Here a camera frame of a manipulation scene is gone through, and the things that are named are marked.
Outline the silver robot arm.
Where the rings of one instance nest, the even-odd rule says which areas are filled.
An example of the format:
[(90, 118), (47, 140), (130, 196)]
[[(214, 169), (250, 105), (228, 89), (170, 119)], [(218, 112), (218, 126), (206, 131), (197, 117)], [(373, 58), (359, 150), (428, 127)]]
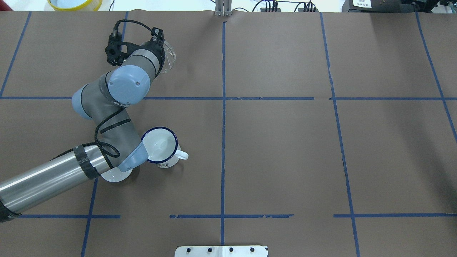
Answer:
[(94, 122), (92, 140), (64, 148), (44, 164), (2, 182), (1, 222), (108, 171), (130, 171), (147, 160), (146, 144), (127, 108), (144, 99), (163, 71), (168, 46), (158, 36), (140, 45), (110, 37), (106, 52), (116, 68), (83, 85), (71, 99), (75, 112)]

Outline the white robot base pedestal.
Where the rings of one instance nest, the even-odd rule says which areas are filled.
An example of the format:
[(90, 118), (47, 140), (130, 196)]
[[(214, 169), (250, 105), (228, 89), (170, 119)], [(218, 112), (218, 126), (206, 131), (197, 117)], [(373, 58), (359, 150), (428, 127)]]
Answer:
[(181, 246), (175, 257), (268, 257), (268, 247), (262, 245)]

